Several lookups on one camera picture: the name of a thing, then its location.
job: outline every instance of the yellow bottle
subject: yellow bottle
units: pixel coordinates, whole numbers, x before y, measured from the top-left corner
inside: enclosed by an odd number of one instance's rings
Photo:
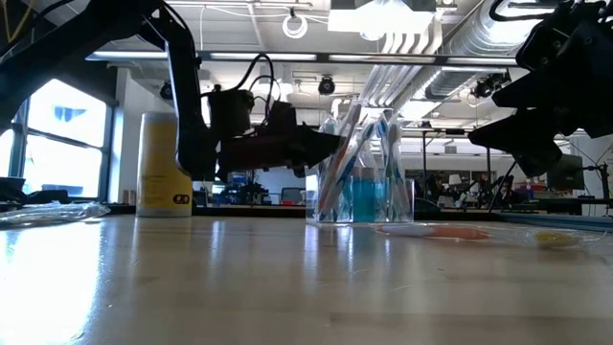
[[[176,117],[147,112],[141,123],[136,216],[189,217],[192,181],[174,162]]]

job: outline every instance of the laboratory bench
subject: laboratory bench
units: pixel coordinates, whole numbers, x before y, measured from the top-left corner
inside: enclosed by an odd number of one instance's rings
[[[95,218],[0,231],[0,343],[605,344],[612,263],[304,219]]]

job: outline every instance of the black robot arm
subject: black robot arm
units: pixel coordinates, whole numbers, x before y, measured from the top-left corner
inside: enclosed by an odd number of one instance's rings
[[[472,131],[470,141],[511,153],[527,176],[538,176],[561,158],[557,134],[570,135],[578,128],[592,138],[613,133],[612,9],[603,1],[566,1],[551,14],[539,15],[545,19],[515,57],[530,73],[492,96],[496,105],[517,111]]]
[[[222,180],[229,172],[281,166],[303,175],[304,166],[312,167],[338,148],[340,137],[297,126],[295,109],[289,103],[275,103],[268,110],[267,101],[266,126],[244,135],[251,126],[254,98],[238,87],[226,91],[218,87],[207,95],[212,121],[211,127],[206,126],[197,74],[201,60],[192,34],[162,0],[90,0],[84,11],[22,51],[10,57],[6,52],[11,46],[0,51],[0,61],[4,59],[0,63],[0,132],[10,127],[28,97],[69,70],[74,61],[87,58],[112,40],[133,35],[168,53],[178,118],[176,161],[193,180],[213,180],[217,162]]]

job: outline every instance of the window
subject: window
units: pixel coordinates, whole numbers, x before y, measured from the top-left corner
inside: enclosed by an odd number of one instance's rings
[[[12,129],[0,135],[0,176],[6,177],[9,175],[13,138],[14,134]]]
[[[24,193],[66,190],[103,199],[110,143],[106,103],[51,80],[20,108],[0,136],[0,175],[24,177]]]
[[[69,196],[97,197],[102,153],[28,135],[24,192],[66,190]]]
[[[30,98],[28,127],[101,148],[106,104],[59,80],[51,80]]]

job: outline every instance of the orange object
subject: orange object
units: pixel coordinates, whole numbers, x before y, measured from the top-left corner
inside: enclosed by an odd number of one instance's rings
[[[485,240],[489,239],[489,233],[487,231],[478,230],[468,227],[456,227],[456,226],[429,226],[434,231],[432,235],[426,237],[442,237],[461,240]]]
[[[389,235],[408,237],[447,238],[459,240],[485,240],[489,239],[489,232],[471,227],[448,226],[448,225],[403,225],[386,226],[378,225],[376,231]]]

